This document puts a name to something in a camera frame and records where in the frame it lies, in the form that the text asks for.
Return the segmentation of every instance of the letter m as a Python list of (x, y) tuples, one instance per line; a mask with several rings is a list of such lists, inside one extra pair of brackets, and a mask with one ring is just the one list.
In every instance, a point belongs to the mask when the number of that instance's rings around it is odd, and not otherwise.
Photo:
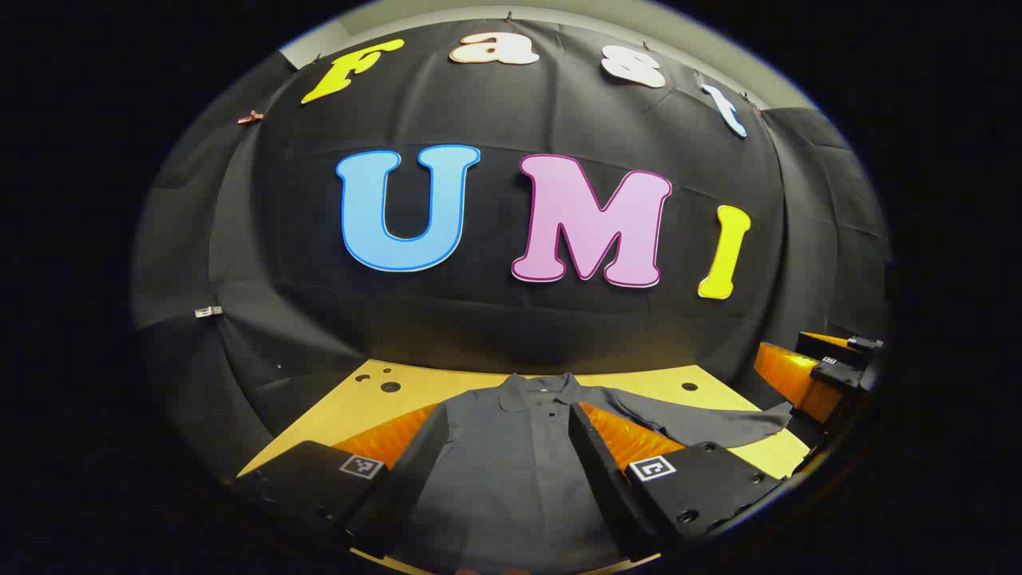
[(564, 277), (567, 266), (557, 257), (557, 237), (563, 231), (582, 279), (596, 273), (616, 239), (617, 256), (603, 270), (607, 281), (649, 287), (660, 280), (656, 247), (669, 181), (651, 172), (629, 172), (601, 208), (573, 158), (538, 153), (523, 157), (519, 167), (532, 179), (532, 215), (525, 254), (511, 263), (515, 277), (524, 281)]

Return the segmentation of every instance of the blue letter u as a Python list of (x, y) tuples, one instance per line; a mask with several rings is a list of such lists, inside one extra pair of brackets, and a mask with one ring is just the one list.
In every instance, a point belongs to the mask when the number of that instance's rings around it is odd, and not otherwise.
[(401, 163), (393, 151), (365, 151), (337, 163), (343, 180), (340, 201), (344, 246), (363, 263), (381, 271), (419, 271), (454, 252), (461, 240), (465, 174), (479, 161), (468, 145), (434, 145), (419, 152), (429, 167), (429, 225), (418, 237), (390, 235), (384, 221), (387, 175)]

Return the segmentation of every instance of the white wall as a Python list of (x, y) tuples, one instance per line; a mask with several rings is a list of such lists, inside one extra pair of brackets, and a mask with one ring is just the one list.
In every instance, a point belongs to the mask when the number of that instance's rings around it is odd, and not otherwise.
[(587, 28), (641, 44), (718, 79), (762, 109), (816, 107), (769, 64), (699, 22), (646, 0), (547, 0), (499, 4), (485, 0), (378, 0), (324, 23), (281, 48), (296, 66), (318, 54), (442, 21), (512, 17)]

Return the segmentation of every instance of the long-sleeve shirt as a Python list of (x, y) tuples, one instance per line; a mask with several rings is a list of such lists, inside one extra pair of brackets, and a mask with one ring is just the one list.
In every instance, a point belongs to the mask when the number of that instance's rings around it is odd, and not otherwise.
[(724, 447), (780, 432), (791, 410), (702, 410), (583, 387), (570, 374), (511, 376), (465, 392), (444, 402), (447, 443), (391, 556), (436, 573), (580, 573), (623, 561), (568, 439), (569, 406), (578, 401), (683, 445)]

